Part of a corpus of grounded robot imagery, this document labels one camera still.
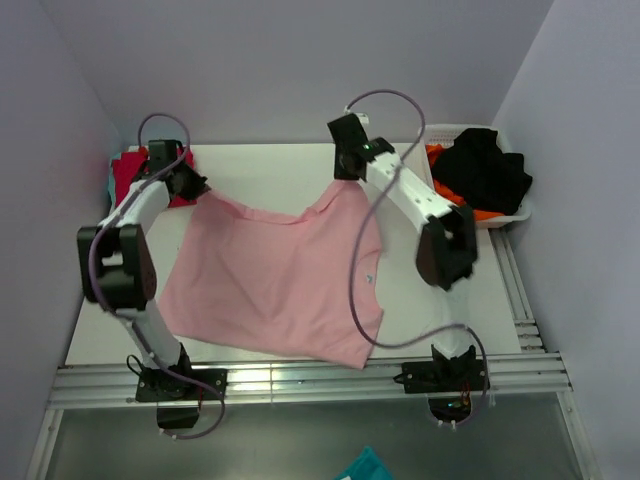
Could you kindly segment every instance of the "white basket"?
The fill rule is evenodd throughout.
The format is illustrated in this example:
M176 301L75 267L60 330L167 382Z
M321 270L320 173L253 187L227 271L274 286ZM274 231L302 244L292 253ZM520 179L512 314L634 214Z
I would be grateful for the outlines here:
M448 125L448 124L438 124L438 125L426 125L423 137L423 145L421 148L421 152L423 155L422 165L424 167L424 173L427 178L427 181L431 186L433 186L433 178L431 177L431 169L429 168L429 159L427 158L426 145L442 145L445 148L449 148L453 146L453 141L467 128L491 128L484 125ZM507 139L498 132L498 139L496 141L500 150L505 153L512 152L509 142ZM490 218L488 220L482 220L477 223L478 228L499 228L507 223L511 222L521 222L526 220L531 216L531 206L529 204L529 200L525 196L520 204L520 208L514 215L505 215L502 217Z

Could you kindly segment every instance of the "red cloth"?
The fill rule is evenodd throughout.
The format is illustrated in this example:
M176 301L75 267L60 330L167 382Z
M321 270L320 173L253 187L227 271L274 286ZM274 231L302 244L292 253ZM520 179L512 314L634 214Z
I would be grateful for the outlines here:
M133 177L136 176L138 170L140 170L140 166L145 161L147 156L147 149L141 148L137 152L123 152L120 155L119 160L114 160L111 162L111 169L113 171L113 178L116 183L116 207L120 205L120 202L124 200L129 193L129 187L131 186L131 182L133 181ZM187 152L186 158L187 164L195 169L195 164L193 162L193 153L190 151ZM169 208L173 207L184 207L186 205L195 205L196 201L187 202L186 200L175 197L171 200L169 204Z

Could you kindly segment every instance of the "pile of clothes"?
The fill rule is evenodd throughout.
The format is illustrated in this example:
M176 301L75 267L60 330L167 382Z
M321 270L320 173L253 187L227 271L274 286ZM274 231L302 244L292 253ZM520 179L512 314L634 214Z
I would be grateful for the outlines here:
M497 136L488 128L468 128L450 148L427 146L436 192L471 206L476 221L515 214L533 180L524 171L524 155L503 153Z

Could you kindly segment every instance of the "folded fabric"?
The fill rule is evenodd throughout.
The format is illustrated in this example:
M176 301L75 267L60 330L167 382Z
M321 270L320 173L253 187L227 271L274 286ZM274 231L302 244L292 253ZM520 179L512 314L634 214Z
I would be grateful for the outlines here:
M471 207L513 215L532 178L524 171L524 156L502 153L497 135L487 128L466 129L440 154L431 173Z
M147 157L147 150L141 147L136 152L123 152L120 154L119 159L111 161L111 171L113 172L113 178L115 182L115 206L120 205L120 202L129 193L129 187L133 182L134 177L140 170L140 167L144 163ZM185 158L187 164L195 169L193 160L193 153L187 152ZM188 202L180 197L175 197L169 204L169 208L184 207L186 205L195 205L196 201Z
M393 480L387 467L371 447L365 447L360 456L335 480Z
M158 305L172 333L276 355L364 367L372 346L347 296L353 242L369 201L356 182L332 182L302 215L249 208L220 193L200 197ZM377 337L380 235L365 231L355 300Z
M427 145L427 158L429 159L429 167L432 167L440 154L444 152L446 149L442 145ZM455 203L456 205L466 205L467 202L464 201L460 195L456 195L449 187L443 185L438 180L433 180L433 186L436 190L436 193L443 196L447 200ZM504 213L502 212L487 212L485 210L473 210L473 216L476 219L476 222L481 222L482 220L489 220L490 218L502 217Z

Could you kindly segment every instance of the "pink cloth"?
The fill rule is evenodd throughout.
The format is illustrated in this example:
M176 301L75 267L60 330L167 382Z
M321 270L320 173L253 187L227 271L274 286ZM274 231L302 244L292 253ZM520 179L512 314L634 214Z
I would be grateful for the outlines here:
M334 181L300 216L249 208L219 193L199 198L159 301L171 332L209 343L364 367L371 345L351 318L349 260L369 208L355 182ZM376 338L380 235L369 223L356 306Z

